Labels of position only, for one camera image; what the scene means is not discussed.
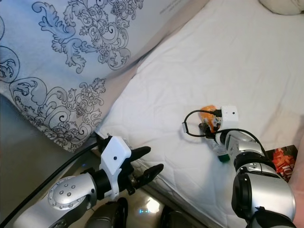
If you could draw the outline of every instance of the white mattress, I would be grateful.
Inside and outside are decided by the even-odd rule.
[[[232,164],[221,163],[204,140],[185,135],[181,122],[203,106],[235,105],[239,127],[266,149],[298,146],[303,55],[303,14],[276,15],[258,0],[211,0],[147,57],[99,133],[152,147],[136,167],[163,163],[154,186],[210,227],[244,228],[230,204]],[[199,118],[190,121],[197,126]]]

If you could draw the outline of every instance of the white bedding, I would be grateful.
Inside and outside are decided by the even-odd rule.
[[[155,186],[196,218],[210,227],[243,228],[230,204],[234,168],[203,140],[185,135],[181,122],[203,106],[235,105],[239,127],[266,149],[298,147],[303,55],[303,14],[276,15],[258,0],[211,0],[147,57],[98,131],[152,147],[137,167],[163,163]]]

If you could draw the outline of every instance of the green object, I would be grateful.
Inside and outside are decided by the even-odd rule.
[[[218,159],[221,162],[228,162],[230,160],[229,154],[224,154],[224,155],[220,155],[218,156]]]

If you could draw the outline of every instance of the orange object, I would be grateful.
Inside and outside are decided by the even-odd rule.
[[[203,107],[201,110],[205,110],[205,111],[215,111],[216,107],[214,105],[209,105],[206,107]],[[206,123],[209,128],[210,131],[212,133],[214,133],[215,131],[217,131],[220,127],[220,118],[216,117],[215,115],[209,114],[209,113],[199,113],[199,116],[201,118],[201,121],[203,123]]]

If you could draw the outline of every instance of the pillow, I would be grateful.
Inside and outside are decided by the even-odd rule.
[[[270,11],[283,14],[295,15],[304,10],[304,0],[259,0]]]
[[[294,192],[296,201],[294,224],[299,228],[304,227],[304,136],[300,143],[289,185]]]
[[[108,113],[140,58],[208,0],[0,2],[0,93],[75,151]]]

